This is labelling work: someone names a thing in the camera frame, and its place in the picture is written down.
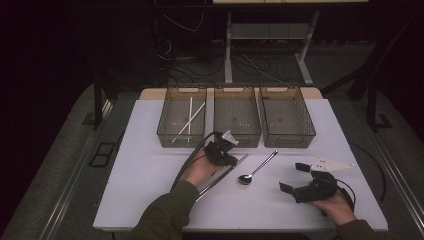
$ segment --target sleeve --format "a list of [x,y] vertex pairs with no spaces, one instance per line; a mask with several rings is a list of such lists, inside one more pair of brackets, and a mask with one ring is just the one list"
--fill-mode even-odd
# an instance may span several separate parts
[[355,220],[337,228],[342,240],[378,240],[380,237],[365,220]]
[[182,239],[182,228],[188,225],[191,208],[198,196],[194,185],[178,182],[172,192],[160,196],[146,208],[128,240]]

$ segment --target white table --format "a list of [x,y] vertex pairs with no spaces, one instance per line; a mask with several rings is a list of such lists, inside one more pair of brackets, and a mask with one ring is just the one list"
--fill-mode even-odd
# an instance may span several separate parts
[[[275,149],[232,149],[241,158],[250,156],[195,204],[185,231],[313,231],[334,225],[314,207],[296,204],[279,189],[279,182],[305,186],[309,173],[295,170],[296,162],[312,164],[318,156],[355,164],[354,169],[334,172],[357,196],[355,213],[377,231],[388,229],[387,221],[349,148],[327,100],[306,99],[317,135],[307,149],[277,149],[279,154],[245,186],[237,178],[249,174]],[[181,165],[193,149],[162,148],[156,135],[163,100],[136,102],[115,160],[93,226],[105,231],[131,230],[145,208],[169,192]],[[206,105],[206,133],[212,131],[213,100]]]

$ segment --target hand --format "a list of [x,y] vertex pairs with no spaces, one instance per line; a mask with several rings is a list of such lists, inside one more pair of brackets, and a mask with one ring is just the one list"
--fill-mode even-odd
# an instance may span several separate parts
[[353,214],[345,196],[339,190],[329,199],[314,201],[309,204],[323,210],[336,226],[356,220],[356,216]]
[[223,168],[222,166],[216,166],[209,162],[203,148],[197,152],[192,161],[194,162],[190,163],[180,180],[186,180],[196,187],[206,182],[216,171]]

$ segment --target spoon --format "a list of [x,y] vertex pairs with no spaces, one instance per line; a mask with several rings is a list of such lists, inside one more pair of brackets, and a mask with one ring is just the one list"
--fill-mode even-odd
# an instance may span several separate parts
[[249,175],[241,175],[240,177],[239,177],[239,182],[241,183],[241,184],[244,184],[244,185],[249,185],[251,182],[252,182],[252,177],[253,177],[253,175],[255,175],[255,173],[257,172],[257,171],[259,171],[259,169],[261,169],[263,166],[265,166],[265,164],[267,164],[269,161],[271,161],[271,159],[275,156],[275,155],[277,155],[277,153],[278,153],[278,151],[274,151],[271,155],[269,155],[269,157],[258,167],[258,168],[256,168],[256,170],[255,171],[253,171],[251,174],[249,174]]

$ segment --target person's arm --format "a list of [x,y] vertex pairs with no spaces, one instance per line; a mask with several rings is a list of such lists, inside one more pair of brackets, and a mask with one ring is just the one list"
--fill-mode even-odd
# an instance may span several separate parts
[[199,196],[197,187],[222,168],[211,164],[203,149],[193,159],[197,160],[190,164],[172,192],[160,196],[146,208],[130,232],[129,240],[182,238],[182,228],[188,225],[191,208]]
[[310,204],[323,210],[334,222],[342,240],[378,240],[376,232],[365,220],[358,220],[340,191],[326,200]]

